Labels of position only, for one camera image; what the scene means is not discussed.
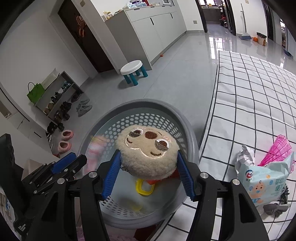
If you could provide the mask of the pink snack wrapper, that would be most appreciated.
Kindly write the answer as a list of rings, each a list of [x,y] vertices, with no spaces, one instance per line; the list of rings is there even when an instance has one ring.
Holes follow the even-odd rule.
[[[85,173],[97,170],[107,143],[108,140],[103,136],[95,136],[91,139],[86,152],[87,166],[85,168]]]

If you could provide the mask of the baby wipes packet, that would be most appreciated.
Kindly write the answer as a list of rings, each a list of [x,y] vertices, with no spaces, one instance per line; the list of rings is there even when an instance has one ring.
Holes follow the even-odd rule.
[[[265,167],[242,164],[238,179],[255,206],[279,199],[285,182],[293,169],[294,153],[281,162],[270,162]]]

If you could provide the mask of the yellow plastic ring lid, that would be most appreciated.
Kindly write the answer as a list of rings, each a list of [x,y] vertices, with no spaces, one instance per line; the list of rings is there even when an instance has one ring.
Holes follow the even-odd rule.
[[[142,196],[149,196],[154,191],[154,184],[150,185],[147,183],[147,181],[145,181],[143,179],[137,179],[136,185],[135,185],[135,190],[138,194],[140,194]]]

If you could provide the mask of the beige plush monkey face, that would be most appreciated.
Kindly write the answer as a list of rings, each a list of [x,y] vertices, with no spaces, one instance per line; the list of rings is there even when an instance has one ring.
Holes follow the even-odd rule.
[[[179,146],[166,131],[152,126],[133,125],[116,139],[122,168],[143,180],[162,180],[177,169]]]

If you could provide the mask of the small trash bin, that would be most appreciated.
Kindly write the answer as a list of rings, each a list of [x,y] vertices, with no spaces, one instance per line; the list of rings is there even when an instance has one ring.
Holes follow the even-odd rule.
[[[257,32],[257,42],[258,44],[262,45],[262,46],[265,46],[266,45],[266,39],[267,39],[267,36],[260,33],[260,32]]]

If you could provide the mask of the dark grey cloth scrap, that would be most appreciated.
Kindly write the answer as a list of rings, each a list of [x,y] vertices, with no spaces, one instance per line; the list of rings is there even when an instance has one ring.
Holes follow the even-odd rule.
[[[269,203],[263,206],[264,213],[269,216],[275,216],[278,218],[284,212],[286,212],[290,208],[290,204],[288,204],[288,195],[289,195],[288,186],[285,184],[281,195],[276,203]]]

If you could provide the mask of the pink slipper near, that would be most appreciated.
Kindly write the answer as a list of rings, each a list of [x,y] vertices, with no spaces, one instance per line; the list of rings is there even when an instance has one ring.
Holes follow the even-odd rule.
[[[72,147],[72,144],[68,141],[60,141],[58,144],[58,152],[59,154],[63,154],[68,152]]]

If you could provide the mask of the pink slipper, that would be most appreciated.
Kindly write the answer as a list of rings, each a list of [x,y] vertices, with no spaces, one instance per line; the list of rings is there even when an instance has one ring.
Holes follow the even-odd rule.
[[[59,154],[63,154],[68,152],[72,147],[72,144],[68,141],[60,141],[58,144],[58,152]]]
[[[63,141],[68,141],[70,140],[71,138],[73,138],[74,136],[74,132],[71,131],[71,130],[64,130],[62,133],[61,133],[61,140]]]

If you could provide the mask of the pink slipper far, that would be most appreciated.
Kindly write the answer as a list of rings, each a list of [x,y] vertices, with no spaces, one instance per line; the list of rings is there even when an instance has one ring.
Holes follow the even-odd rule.
[[[68,141],[70,140],[71,138],[73,138],[74,136],[74,132],[71,131],[71,130],[64,130],[62,133],[61,133],[61,140],[63,141]]]

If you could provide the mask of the crumpled white paper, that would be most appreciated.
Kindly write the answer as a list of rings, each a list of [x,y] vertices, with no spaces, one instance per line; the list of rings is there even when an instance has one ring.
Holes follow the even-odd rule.
[[[236,156],[234,163],[235,171],[239,174],[241,166],[245,164],[247,166],[255,166],[255,153],[254,150],[246,145],[242,145],[239,153]]]

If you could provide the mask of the grey perforated laundry basket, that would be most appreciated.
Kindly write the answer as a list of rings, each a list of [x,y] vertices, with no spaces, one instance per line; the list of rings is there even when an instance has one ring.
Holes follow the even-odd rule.
[[[95,171],[119,151],[114,188],[100,202],[107,225],[136,229],[174,213],[186,199],[177,172],[177,152],[199,162],[199,148],[188,120],[172,105],[139,99],[106,113],[85,136],[80,154],[88,161],[84,174]]]

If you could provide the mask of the grey sneakers pair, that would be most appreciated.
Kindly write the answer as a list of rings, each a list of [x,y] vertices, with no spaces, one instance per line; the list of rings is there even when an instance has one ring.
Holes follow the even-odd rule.
[[[85,99],[79,102],[76,112],[78,114],[78,117],[81,117],[88,113],[92,109],[92,105],[90,104],[90,99]]]

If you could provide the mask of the shoe rack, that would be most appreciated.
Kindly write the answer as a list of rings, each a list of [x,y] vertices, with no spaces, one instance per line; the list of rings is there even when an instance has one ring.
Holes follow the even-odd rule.
[[[84,91],[65,72],[58,74],[57,78],[45,89],[43,95],[34,104],[50,121],[62,129],[62,121],[69,120],[69,110],[73,102],[78,100]]]

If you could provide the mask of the grey sideboard cabinet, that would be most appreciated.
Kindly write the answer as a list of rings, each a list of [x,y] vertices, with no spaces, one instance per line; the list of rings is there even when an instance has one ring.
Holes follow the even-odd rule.
[[[187,31],[177,1],[122,10],[105,23],[126,60],[140,60],[146,70]]]

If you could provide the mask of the blue dustpan with broom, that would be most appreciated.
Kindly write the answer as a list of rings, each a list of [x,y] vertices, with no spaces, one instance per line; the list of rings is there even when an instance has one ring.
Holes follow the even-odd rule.
[[[243,5],[241,5],[241,13],[242,13],[242,16],[243,16],[243,23],[244,23],[244,33],[239,36],[239,38],[241,40],[245,40],[245,41],[250,41],[252,39],[252,37],[250,36],[250,34],[248,34],[247,32],[247,27],[246,27],[246,19],[245,19],[245,14],[244,14],[244,9],[243,9]]]

